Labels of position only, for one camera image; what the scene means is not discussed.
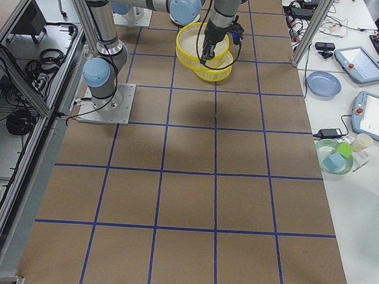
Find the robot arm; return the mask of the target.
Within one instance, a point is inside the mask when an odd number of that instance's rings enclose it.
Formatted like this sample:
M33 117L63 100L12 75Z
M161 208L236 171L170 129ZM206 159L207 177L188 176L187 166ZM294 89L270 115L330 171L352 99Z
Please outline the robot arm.
M84 1L97 35L99 59L85 63L86 67L101 64L109 73L107 79L87 78L85 81L92 93L95 110L108 110L120 101L117 92L117 74L127 61L127 49L117 36L114 25L112 3L121 3L157 12L167 12L182 25L191 23L200 14L207 0L81 0ZM216 45L233 34L234 42L241 43L243 29L237 22L237 11L243 0L209 0L208 22L201 27L204 31L203 44L197 46L197 57L202 66L215 57Z

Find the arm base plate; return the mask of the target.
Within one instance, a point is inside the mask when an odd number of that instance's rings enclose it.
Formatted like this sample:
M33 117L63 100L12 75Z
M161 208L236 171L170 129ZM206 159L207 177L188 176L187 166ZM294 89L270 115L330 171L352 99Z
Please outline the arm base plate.
M126 14L113 13L114 24L120 27L148 28L153 12L149 9L130 7Z
M77 120L83 123L128 124L135 92L135 84L119 83L115 96L109 102L108 99L92 99L90 89L86 88L85 97L90 99L82 102Z

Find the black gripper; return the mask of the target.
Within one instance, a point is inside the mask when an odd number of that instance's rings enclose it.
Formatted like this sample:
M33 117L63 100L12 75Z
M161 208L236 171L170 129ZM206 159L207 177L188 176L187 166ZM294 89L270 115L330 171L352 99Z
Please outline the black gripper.
M204 43L202 45L201 60L209 61L215 57L215 47L222 42L226 33L230 30L230 26L217 27L212 21L207 23L204 30Z

